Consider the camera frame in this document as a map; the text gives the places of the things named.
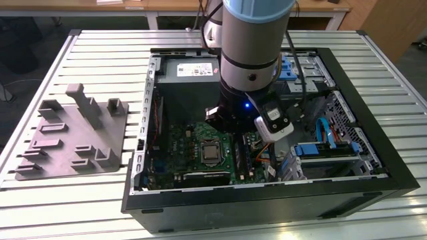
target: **wooden cabinet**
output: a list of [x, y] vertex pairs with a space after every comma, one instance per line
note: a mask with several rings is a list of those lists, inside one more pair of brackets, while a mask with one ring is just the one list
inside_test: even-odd
[[393, 62], [427, 27], [427, 0], [347, 0], [339, 30], [363, 30]]

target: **screw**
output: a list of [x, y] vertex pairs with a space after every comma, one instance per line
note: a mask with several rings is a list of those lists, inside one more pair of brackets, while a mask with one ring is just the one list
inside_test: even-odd
[[256, 80], [256, 74], [250, 74], [248, 76], [247, 76], [247, 79], [250, 80], [250, 81], [255, 81]]

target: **table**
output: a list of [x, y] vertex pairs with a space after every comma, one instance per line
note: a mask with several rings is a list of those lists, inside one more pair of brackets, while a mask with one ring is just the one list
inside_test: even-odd
[[[297, 47], [331, 48], [421, 188], [354, 215], [329, 220], [156, 235], [186, 239], [379, 239], [427, 235], [427, 102], [370, 37], [354, 31], [291, 31]], [[136, 239], [151, 234], [120, 213], [127, 164], [136, 145], [151, 48], [198, 48], [200, 33], [183, 30], [87, 30], [67, 38], [30, 107], [0, 155], [0, 239]], [[123, 167], [58, 179], [16, 181], [12, 170], [30, 146], [42, 100], [72, 103], [66, 89], [83, 83], [96, 102], [131, 101]]]
[[[298, 0], [301, 17], [331, 18], [326, 30], [338, 30], [351, 6], [326, 0]], [[196, 16], [199, 0], [143, 0], [123, 4], [96, 5], [96, 0], [0, 0], [0, 16], [19, 17], [147, 17], [151, 30], [158, 30], [160, 16]]]
[[[298, 0], [299, 16], [331, 18], [326, 30], [338, 30], [345, 19], [346, 13], [351, 11], [351, 6], [346, 0], [339, 4], [326, 0]], [[147, 19], [151, 30], [158, 30], [158, 20], [160, 16], [196, 16], [199, 9], [199, 0], [150, 0], [148, 1]]]

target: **black computer chassis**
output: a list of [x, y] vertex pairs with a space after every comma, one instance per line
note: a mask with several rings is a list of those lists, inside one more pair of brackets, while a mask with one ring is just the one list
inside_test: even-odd
[[[162, 49], [164, 52], [188, 50], [204, 51], [202, 48]], [[421, 187], [331, 50], [298, 48], [297, 51], [318, 53], [389, 177], [130, 195], [131, 158], [122, 212], [131, 214], [151, 233], [346, 217], [378, 201], [399, 197]]]

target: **green circuit board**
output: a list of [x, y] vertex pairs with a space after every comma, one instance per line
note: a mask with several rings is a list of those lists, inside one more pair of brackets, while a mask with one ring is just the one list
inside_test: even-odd
[[[258, 140], [254, 133], [246, 135], [247, 141]], [[203, 162], [203, 146], [220, 146], [220, 162]], [[154, 159], [155, 187], [154, 189], [174, 189], [174, 181], [179, 174], [195, 172], [230, 172], [230, 184], [263, 183], [265, 168], [254, 166], [254, 176], [240, 180], [235, 175], [231, 137], [216, 131], [207, 123], [196, 122], [187, 125], [170, 125], [167, 138], [167, 156]]]

